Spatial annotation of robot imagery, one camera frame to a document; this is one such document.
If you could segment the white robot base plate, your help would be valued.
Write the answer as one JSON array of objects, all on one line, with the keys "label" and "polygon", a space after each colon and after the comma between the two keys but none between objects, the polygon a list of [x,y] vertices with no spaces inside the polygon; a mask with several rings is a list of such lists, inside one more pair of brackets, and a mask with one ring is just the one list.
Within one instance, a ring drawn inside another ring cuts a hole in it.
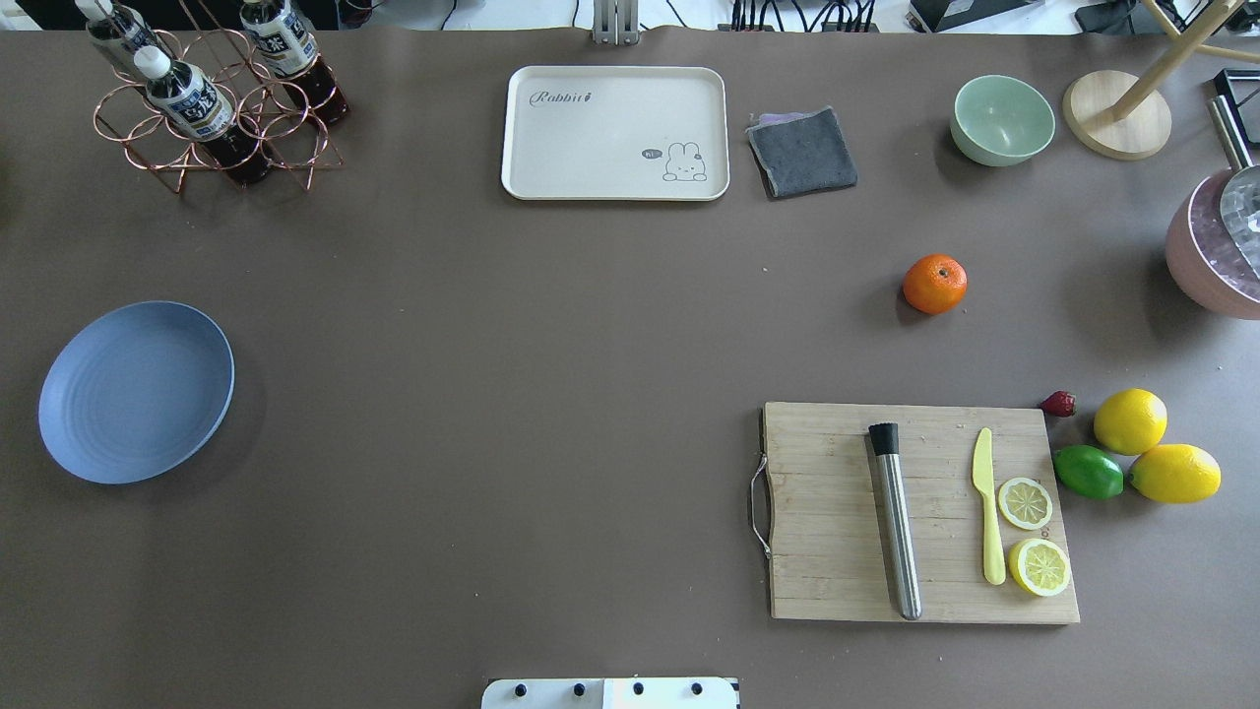
[{"label": "white robot base plate", "polygon": [[481,708],[740,708],[736,678],[501,678]]}]

